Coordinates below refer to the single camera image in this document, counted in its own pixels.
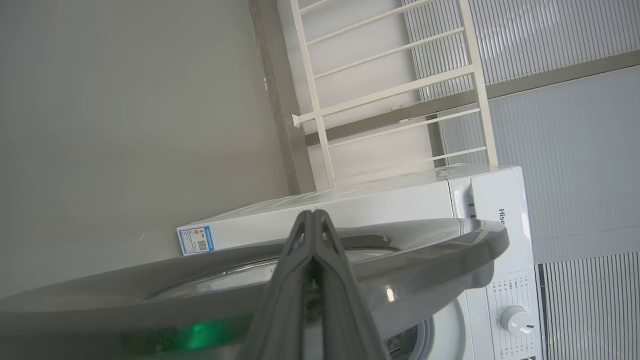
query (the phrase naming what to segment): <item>control panel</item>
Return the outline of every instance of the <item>control panel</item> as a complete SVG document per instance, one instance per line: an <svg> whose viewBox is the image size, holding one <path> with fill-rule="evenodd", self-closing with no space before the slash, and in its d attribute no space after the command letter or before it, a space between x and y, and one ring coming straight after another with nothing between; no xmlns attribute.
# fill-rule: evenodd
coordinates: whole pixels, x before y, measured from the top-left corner
<svg viewBox="0 0 640 360"><path fill-rule="evenodd" d="M486 287L496 359L521 360L536 353L540 336L534 300L535 279L529 271L494 277Z"/></svg>

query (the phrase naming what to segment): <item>white wall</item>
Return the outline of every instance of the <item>white wall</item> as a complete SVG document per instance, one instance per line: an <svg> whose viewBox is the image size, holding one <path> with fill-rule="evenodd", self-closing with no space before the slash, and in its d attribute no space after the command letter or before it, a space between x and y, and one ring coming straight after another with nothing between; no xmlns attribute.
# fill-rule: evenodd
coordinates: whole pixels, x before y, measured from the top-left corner
<svg viewBox="0 0 640 360"><path fill-rule="evenodd" d="M248 1L3 1L0 49L0 296L288 195Z"/></svg>
<svg viewBox="0 0 640 360"><path fill-rule="evenodd" d="M301 2L301 7L311 3ZM399 0L352 0L330 2L303 16L307 41L329 34L340 28L368 19L399 7ZM312 111L308 86L296 37L289 0L278 0L289 62L294 78L300 111ZM408 43L403 15L396 15L339 37L312 45L310 59L314 74L361 60ZM365 65L320 78L316 87L322 107L356 99L386 88L415 80L415 68L410 51L397 53ZM386 113L394 106L410 104L419 100L417 92L401 94L389 99L344 111L324 119L327 128L366 119ZM306 133L317 131L315 122L304 123ZM338 178L353 172L384 167L402 159L414 161L431 157L431 146L426 127L406 130L394 136L384 136L362 143L354 143L331 150L335 174ZM316 188L327 188L326 176L319 146L309 148L309 156L316 180ZM432 167L433 163L420 164L400 170L400 173ZM387 176L388 173L372 174L339 181L338 185Z"/></svg>

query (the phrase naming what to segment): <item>washing machine door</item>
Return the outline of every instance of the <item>washing machine door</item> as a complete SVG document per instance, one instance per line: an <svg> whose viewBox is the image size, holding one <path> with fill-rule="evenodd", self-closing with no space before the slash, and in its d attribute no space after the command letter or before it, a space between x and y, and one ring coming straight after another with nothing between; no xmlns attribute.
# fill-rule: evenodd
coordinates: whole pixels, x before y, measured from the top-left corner
<svg viewBox="0 0 640 360"><path fill-rule="evenodd" d="M432 315L463 290L486 286L493 260L508 246L505 228L482 220L395 222L338 234L396 359L428 355ZM115 270L1 299L0 351L14 358L234 359L284 241ZM316 320L308 319L309 334Z"/></svg>

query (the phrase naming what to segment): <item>front-loading washing machine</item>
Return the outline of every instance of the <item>front-loading washing machine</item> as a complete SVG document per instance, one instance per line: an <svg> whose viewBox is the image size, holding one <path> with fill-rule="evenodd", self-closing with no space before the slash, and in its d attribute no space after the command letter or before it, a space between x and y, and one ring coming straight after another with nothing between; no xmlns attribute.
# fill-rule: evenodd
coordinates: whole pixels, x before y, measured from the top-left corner
<svg viewBox="0 0 640 360"><path fill-rule="evenodd" d="M520 167L457 164L269 200L179 227L180 246L191 255L285 238L284 224L292 224L306 209L326 210L335 226L344 229L436 218L477 218L505 225L510 245L495 260L490 283L460 293L428 319L421 334L429 337L433 359L541 359ZM523 322L524 328L516 325Z"/></svg>
<svg viewBox="0 0 640 360"><path fill-rule="evenodd" d="M522 171L475 165L271 200L180 227L189 256L0 299L0 350L235 359L296 216L319 208L344 242L389 357L541 358Z"/></svg>

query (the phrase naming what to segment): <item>white shelf rack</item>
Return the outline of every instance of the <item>white shelf rack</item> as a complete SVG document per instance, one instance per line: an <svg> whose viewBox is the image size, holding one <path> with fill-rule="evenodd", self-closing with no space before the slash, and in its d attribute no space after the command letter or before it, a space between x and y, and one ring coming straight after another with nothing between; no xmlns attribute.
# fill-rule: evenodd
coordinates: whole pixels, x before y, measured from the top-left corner
<svg viewBox="0 0 640 360"><path fill-rule="evenodd" d="M321 74L314 74L312 67L311 67L311 61L309 58L309 51L308 51L308 47L314 44L318 44L320 42L329 40L331 38L335 38L338 37L342 34L345 34L349 31L352 31L354 29L358 29L361 28L363 26L372 24L373 22L382 20L382 19L386 19L387 17L393 16L393 15L398 15L404 12L407 12L408 10L411 10L413 8L416 8L418 6L424 5L426 3L431 2L432 0L418 0L415 1L413 3L404 5L404 6L400 6L399 8L395 8L393 10L390 10L388 12L379 14L377 16L371 17L370 19L367 20L363 20L360 21L356 24L347 26L345 28L342 28L340 30L334 31L333 33L324 35L322 37L319 38L315 38L313 40L307 40L305 38L305 32L304 32L304 27L303 27L303 23L302 23L302 15L308 12L311 12L315 9L320 8L321 6L329 3L332 0L319 0L311 5L308 5L304 8L300 8L299 4L298 4L298 0L290 0L291 1L291 10L293 12L293 19L294 19L294 24L296 26L296 33L298 36L298 43L300 44L300 52L302 55L302 63L303 66L305 68L305 77L307 78L307 84L308 84L308 90L309 90L309 95L311 97L311 105L312 105L312 109L313 111L310 113L306 113L306 114L302 114L299 116L293 115L293 123L296 127L300 127L301 124L303 122L307 122L307 121L311 121L311 120L315 120L316 122L316 127L317 127L317 132L318 132L318 138L320 139L320 148L322 150L322 156L323 156L323 161L324 161L324 169L326 171L326 176L327 176L327 181L329 184L329 188L335 188L335 184L336 184L336 180L341 180L341 179L345 179L348 177L354 177L354 176L360 176L360 175L364 175L364 174L370 174L373 172L379 172L379 171L383 171L383 170L390 170L392 168L397 168L397 167L405 167L407 165L413 165L413 164L417 164L417 163L424 163L424 162L428 162L428 161L433 161L433 160L439 160L439 159L444 159L444 158L450 158L451 156L457 156L457 155L462 155L462 154L468 154L470 152L476 152L476 151L486 151L486 155L488 158L488 161L490 164L497 164L498 163L498 157L497 157L497 153L495 150L495 141L493 139L493 129L492 129L492 123L491 123L491 116L489 114L489 104L487 101L487 97L486 97L486 85L484 83L484 74L483 74L483 70L482 70L482 64L481 64L481 59L480 59L480 52L478 49L478 45L477 45L477 40L476 40L476 34L474 33L474 26L473 26L473 20L471 18L471 9L469 7L469 3L468 0L458 0L458 9L460 11L460 15L461 15L461 23L463 24L462 27L458 28L458 29L454 29L451 31L447 31L445 33L441 33L439 35L433 36L433 37L429 37L429 38L425 38L423 40L419 40L416 42L412 42L410 44L406 44L400 47L396 47L395 49L391 49L389 51L385 51L383 53L380 54L376 54L373 56L370 56L368 58L362 59L362 60L358 60L355 61L353 63L349 63L347 65L343 65L341 67L337 67L335 69L323 72ZM413 49L414 47L420 46L420 45L424 45L427 44L429 42L433 42L435 40L441 39L441 38L445 38L445 37L449 37L458 33L463 33L464 34L464 38L465 38L465 42L467 45L467 52L469 55L469 65L464 66L464 67L460 67L457 69L453 69L453 70L449 70L446 72L442 72L440 74L436 74L434 76L430 76L428 78L422 78L422 79L418 79L415 81L411 81L409 83L406 84L402 84L399 86L395 86L392 88L388 88L379 92L375 92L373 94L369 94L369 95L365 95L362 97L359 97L357 99L353 99L353 100L349 100L349 101L345 101L342 102L340 104L336 104L333 106L329 106L326 108L322 108L320 106L320 102L318 99L318 95L317 95L317 89L316 89L316 84L315 84L315 80L322 78L324 76L328 76L331 74L335 74L337 72L346 70L346 69L350 69L352 67L356 67L365 63L368 63L370 61L374 61L377 59L380 59L384 56L388 56L391 54L395 54L395 53L399 53L401 51L405 51L405 50L409 50L409 49ZM474 91L476 92L476 99L477 99L477 105L478 107L476 109L473 110L468 110L468 111L461 111L459 113L455 113L452 115L448 115L448 116L444 116L444 117L438 117L436 119L433 120L427 120L424 122L419 122L419 123L413 123L413 124L408 124L405 126L401 126L401 127L397 127L394 129L390 129L387 131L382 131L373 135L367 135L367 136L361 136L359 138L355 138L355 139L350 139L350 140L346 140L343 142L337 142L337 143L333 143L331 145L329 145L328 140L327 140L327 136L326 136L326 129L324 127L324 122L323 122L323 117L327 116L327 115L332 115L335 113L339 113L342 111L346 111L349 109L353 109L356 108L358 106L363 106L366 104L370 104L372 102L376 102L382 99L386 99L392 96L396 96L399 94L404 94L406 92L411 92L414 90L418 90L420 88L424 88L427 87L429 85L434 85L437 83L441 83L450 79L456 79L456 78L460 78L462 76L466 76L466 75L471 75L472 79L474 80ZM371 169L371 170L367 170L367 171L363 171L363 172L357 172L357 173L353 173L353 174L349 174L347 176L341 177L336 179L334 171L333 171L333 165L331 162L331 154L330 154L330 149L334 148L334 147L338 147L338 146L342 146L342 145L346 145L347 143L353 143L353 142L357 142L357 141L361 141L361 140L365 140L368 138L373 138L373 137L377 137L377 136L382 136L385 134L389 134L389 133L395 133L396 131L402 131L405 129L409 129L412 127L417 127L417 126L424 126L427 124L432 124L434 122L439 122L439 121L444 121L444 120L448 120L448 119L453 119L455 117L460 117L463 115L467 115L470 113L475 113L475 112L479 112L480 114L480 118L481 118L481 122L482 122L482 129L483 129L483 135L484 135L484 146L482 147L476 147L475 149L469 149L469 150L465 150L465 151L459 151L459 152L453 152L450 154L444 154L441 156L435 156L432 158L426 158L426 159L421 159L418 161L412 161L410 163L400 163L397 165L392 165L389 167L383 167L383 168L375 168L375 169Z"/></svg>

